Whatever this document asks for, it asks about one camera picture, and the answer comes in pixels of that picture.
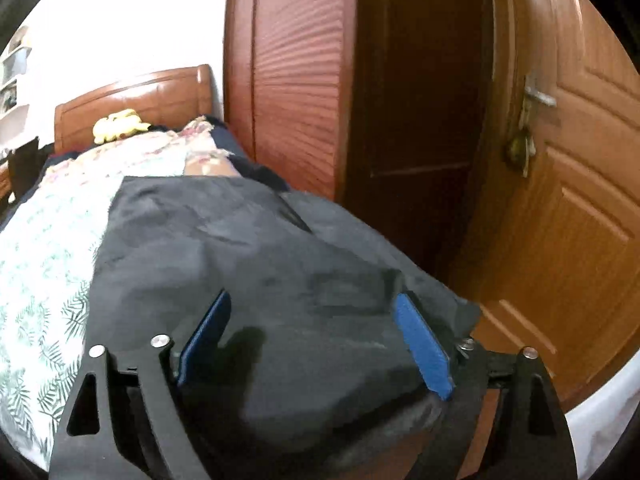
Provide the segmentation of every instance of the door panel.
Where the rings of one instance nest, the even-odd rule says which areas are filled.
[[[333,199],[344,0],[257,1],[256,158],[294,188]]]
[[[557,107],[534,105],[529,177],[480,267],[463,263],[463,246],[454,286],[482,304],[476,337],[499,351],[535,346],[570,407],[638,337],[640,76],[588,0],[523,2],[513,6],[515,34],[529,41],[519,62]],[[497,174],[483,200],[500,189]],[[488,221],[477,211],[474,232]]]

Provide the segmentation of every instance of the white wall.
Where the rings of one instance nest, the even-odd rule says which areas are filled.
[[[640,352],[603,387],[566,414],[580,480],[609,455],[640,401]]]
[[[26,122],[21,132],[21,121],[0,122],[0,146],[53,142],[56,105],[157,70],[207,63],[222,100],[225,1],[41,0],[24,22],[33,44]]]

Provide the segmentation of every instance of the leaf pattern fabric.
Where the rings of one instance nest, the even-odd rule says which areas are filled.
[[[124,174],[183,173],[185,142],[169,140],[157,153],[139,150],[142,159],[130,150],[118,159],[112,148],[100,178],[57,174],[0,233],[0,428],[45,470],[84,351],[88,289],[111,200]]]

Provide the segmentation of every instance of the black bracket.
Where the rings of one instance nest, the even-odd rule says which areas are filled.
[[[151,338],[145,330],[158,327],[142,323],[131,328],[133,339],[142,341],[138,348],[116,336],[111,348],[91,347],[60,421],[50,480],[218,478],[216,464],[198,452],[202,446],[188,431],[178,386],[214,351],[229,313],[228,294],[221,291],[190,328],[167,325],[164,335]],[[406,480],[457,478],[488,388],[500,389],[498,410],[481,467],[469,478],[577,478],[558,396],[533,349],[499,354],[469,340],[453,358],[456,388]],[[132,391],[141,397],[137,409]]]

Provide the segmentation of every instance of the wooden door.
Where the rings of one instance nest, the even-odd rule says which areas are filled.
[[[638,348],[640,76],[588,0],[495,0],[495,25],[497,136],[449,283],[482,304],[475,336],[535,346],[570,408]],[[523,178],[500,154],[526,73],[557,107],[534,105]]]

